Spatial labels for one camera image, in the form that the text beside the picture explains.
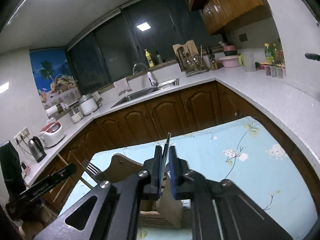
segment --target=light blue tablecloth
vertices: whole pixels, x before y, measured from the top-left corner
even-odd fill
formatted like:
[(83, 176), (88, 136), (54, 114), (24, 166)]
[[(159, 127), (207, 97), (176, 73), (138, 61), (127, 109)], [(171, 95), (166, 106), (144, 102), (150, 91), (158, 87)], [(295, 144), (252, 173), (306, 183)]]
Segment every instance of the light blue tablecloth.
[[(143, 163), (154, 156), (156, 145), (164, 143), (161, 140), (99, 152), (91, 162), (105, 170), (113, 154), (121, 153)], [(176, 146), (179, 158), (207, 179), (231, 179), (294, 240), (303, 239), (316, 222), (315, 205), (300, 173), (278, 142), (253, 118), (173, 137), (170, 145)], [(82, 178), (96, 185), (87, 173)], [(89, 188), (79, 181), (60, 214), (87, 192)], [(140, 228), (137, 239), (173, 238), (191, 240), (192, 233), (188, 229)]]

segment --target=metal fork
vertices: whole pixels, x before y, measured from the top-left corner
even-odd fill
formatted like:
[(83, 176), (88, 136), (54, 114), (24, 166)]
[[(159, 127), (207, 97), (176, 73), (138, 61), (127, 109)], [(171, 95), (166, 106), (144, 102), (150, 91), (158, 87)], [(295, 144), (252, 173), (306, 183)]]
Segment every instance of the metal fork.
[(95, 165), (93, 165), (91, 162), (88, 160), (84, 159), (82, 162), (78, 161), (78, 159), (74, 156), (74, 158), (79, 162), (81, 167), (84, 169), (86, 173), (96, 182), (100, 183), (99, 180), (97, 180), (96, 176), (99, 175), (102, 171)]

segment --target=poster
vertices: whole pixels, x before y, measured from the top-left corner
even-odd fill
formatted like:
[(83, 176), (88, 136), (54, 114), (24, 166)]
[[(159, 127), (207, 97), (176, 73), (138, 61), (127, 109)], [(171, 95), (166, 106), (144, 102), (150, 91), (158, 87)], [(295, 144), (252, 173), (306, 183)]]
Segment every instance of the poster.
[(44, 49), (30, 52), (33, 77), (44, 109), (59, 103), (68, 106), (80, 97), (67, 61), (65, 49)]

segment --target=blue sky in poster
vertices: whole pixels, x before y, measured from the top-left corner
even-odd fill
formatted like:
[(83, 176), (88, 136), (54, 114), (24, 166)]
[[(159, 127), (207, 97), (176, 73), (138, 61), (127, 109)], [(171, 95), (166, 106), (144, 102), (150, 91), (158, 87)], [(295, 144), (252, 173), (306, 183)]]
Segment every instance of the blue sky in poster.
[(30, 60), (33, 76), (35, 78), (37, 89), (41, 91), (45, 88), (48, 92), (51, 90), (50, 84), (52, 79), (44, 79), (39, 71), (43, 69), (41, 62), (48, 61), (52, 63), (52, 78), (54, 79), (57, 75), (61, 74), (61, 66), (64, 65), (67, 72), (64, 74), (71, 75), (70, 67), (67, 62), (66, 53), (64, 49), (45, 49), (40, 51), (30, 52)]

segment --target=yellow bottle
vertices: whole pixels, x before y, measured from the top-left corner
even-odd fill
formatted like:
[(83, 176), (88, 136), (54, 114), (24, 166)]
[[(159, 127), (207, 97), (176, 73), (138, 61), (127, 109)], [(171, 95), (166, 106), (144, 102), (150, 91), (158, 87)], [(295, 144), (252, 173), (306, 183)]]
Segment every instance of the yellow bottle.
[(149, 51), (147, 51), (147, 49), (145, 49), (146, 51), (146, 57), (147, 57), (147, 60), (148, 60), (148, 63), (149, 63), (149, 66), (150, 67), (154, 67), (155, 64), (153, 63), (152, 59), (151, 59), (151, 54)]

